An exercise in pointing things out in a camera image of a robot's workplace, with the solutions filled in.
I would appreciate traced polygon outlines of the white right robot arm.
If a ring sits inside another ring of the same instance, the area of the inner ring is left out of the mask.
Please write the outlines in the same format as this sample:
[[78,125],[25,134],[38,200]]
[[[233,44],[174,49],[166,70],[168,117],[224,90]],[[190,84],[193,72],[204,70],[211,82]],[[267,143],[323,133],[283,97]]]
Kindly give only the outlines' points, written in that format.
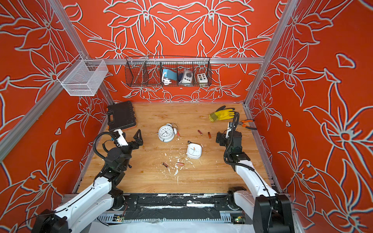
[[225,147],[224,162],[232,167],[248,187],[248,190],[231,188],[228,203],[247,214],[256,233],[294,233],[290,200],[264,181],[242,150],[242,134],[236,130],[239,122],[240,114],[235,111],[227,133],[219,132],[216,138],[216,142]]

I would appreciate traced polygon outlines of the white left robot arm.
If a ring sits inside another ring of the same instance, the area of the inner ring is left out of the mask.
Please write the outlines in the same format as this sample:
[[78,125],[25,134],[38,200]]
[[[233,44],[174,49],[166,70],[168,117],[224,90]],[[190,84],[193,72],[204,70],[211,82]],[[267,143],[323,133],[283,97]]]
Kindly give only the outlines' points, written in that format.
[[[96,143],[103,135],[109,135],[115,147],[102,155]],[[122,130],[102,132],[93,142],[93,151],[104,161],[104,166],[93,183],[64,205],[54,210],[44,210],[36,217],[33,233],[80,233],[97,217],[109,209],[119,210],[124,207],[123,191],[117,186],[130,168],[132,152],[143,145],[141,130],[133,141],[127,142]]]

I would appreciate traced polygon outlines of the white square alarm clock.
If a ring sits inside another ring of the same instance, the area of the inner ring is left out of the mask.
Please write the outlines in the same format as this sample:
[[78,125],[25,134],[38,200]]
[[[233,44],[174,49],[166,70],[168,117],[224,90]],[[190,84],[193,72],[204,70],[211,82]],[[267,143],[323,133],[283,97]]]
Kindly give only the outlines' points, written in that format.
[[202,146],[188,141],[187,157],[190,159],[200,159],[202,155]]

